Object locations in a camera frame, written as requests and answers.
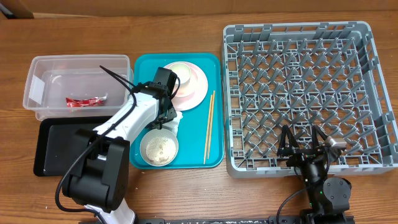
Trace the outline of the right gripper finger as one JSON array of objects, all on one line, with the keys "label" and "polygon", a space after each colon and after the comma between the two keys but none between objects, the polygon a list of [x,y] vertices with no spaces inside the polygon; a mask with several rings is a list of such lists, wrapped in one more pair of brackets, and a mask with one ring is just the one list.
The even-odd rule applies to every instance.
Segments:
[{"label": "right gripper finger", "polygon": [[291,130],[289,129],[289,126],[286,124],[283,125],[280,135],[278,151],[295,151],[298,148],[299,144],[296,141]]},{"label": "right gripper finger", "polygon": [[319,126],[313,125],[312,126],[312,149],[316,149],[320,146],[318,142],[318,137],[321,137],[324,141],[327,139],[327,135],[320,129]]}]

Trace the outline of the red snack wrapper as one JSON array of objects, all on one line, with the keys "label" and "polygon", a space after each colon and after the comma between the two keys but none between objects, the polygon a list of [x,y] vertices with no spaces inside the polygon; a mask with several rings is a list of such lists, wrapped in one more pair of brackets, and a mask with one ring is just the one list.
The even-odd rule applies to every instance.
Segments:
[{"label": "red snack wrapper", "polygon": [[82,108],[92,106],[103,106],[107,100],[107,96],[94,97],[85,100],[77,100],[73,98],[65,98],[67,106],[70,108]]}]

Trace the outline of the white napkin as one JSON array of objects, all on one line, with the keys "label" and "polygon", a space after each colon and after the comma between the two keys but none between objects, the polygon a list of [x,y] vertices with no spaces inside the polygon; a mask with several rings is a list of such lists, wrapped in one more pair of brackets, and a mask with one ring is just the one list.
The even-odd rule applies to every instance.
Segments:
[{"label": "white napkin", "polygon": [[173,120],[162,125],[162,129],[167,129],[171,131],[175,136],[178,133],[178,126],[180,124],[181,119],[183,118],[181,111],[177,111],[176,114],[177,116]]}]

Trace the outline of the rice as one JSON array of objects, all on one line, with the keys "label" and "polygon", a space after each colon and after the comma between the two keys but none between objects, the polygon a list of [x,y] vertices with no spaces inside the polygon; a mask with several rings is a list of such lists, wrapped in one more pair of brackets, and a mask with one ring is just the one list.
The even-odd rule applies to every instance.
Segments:
[{"label": "rice", "polygon": [[146,156],[151,164],[164,166],[171,162],[177,153],[174,141],[167,137],[154,137],[146,146]]}]

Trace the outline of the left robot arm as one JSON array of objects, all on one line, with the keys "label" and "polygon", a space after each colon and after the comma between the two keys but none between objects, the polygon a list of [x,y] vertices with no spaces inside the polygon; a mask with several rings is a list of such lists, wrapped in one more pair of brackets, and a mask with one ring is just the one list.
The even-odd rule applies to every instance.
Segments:
[{"label": "left robot arm", "polygon": [[70,165],[55,191],[55,203],[63,212],[92,213],[101,223],[135,223],[137,216],[125,200],[129,148],[148,125],[161,128],[175,116],[171,100],[180,80],[133,85],[127,104],[92,131],[77,131],[72,148],[81,153]]}]

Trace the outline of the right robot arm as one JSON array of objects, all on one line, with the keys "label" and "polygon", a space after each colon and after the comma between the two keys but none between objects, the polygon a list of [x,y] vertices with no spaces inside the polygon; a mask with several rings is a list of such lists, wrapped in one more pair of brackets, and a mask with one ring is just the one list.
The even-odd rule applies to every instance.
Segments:
[{"label": "right robot arm", "polygon": [[310,208],[300,211],[300,223],[354,223],[354,217],[345,215],[350,208],[351,182],[328,175],[331,164],[339,159],[347,142],[343,138],[326,135],[317,125],[311,127],[311,132],[311,147],[301,148],[289,127],[282,127],[277,156],[287,158],[286,166],[302,177],[305,188],[282,202],[276,222],[282,220],[280,213],[284,205],[306,192]]}]

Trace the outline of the grey bowl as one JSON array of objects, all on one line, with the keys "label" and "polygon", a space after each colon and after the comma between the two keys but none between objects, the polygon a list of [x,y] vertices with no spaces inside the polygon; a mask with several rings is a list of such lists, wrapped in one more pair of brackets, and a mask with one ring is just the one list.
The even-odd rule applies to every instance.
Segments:
[{"label": "grey bowl", "polygon": [[149,142],[152,138],[154,138],[154,137],[167,137],[167,138],[172,139],[172,140],[174,141],[176,147],[177,147],[176,156],[177,156],[177,154],[178,154],[178,147],[179,147],[179,145],[178,145],[178,140],[177,140],[177,137],[176,137],[171,131],[169,131],[169,130],[167,130],[167,129],[153,129],[153,130],[150,130],[150,131],[149,131],[148,133],[146,133],[146,134],[144,135],[144,137],[142,138],[141,143],[140,143],[140,153],[141,153],[142,158],[143,158],[150,166],[162,167],[162,166],[156,166],[156,165],[154,165],[154,164],[151,164],[150,161],[148,160],[147,156],[146,156],[146,146],[147,146],[148,142]]}]

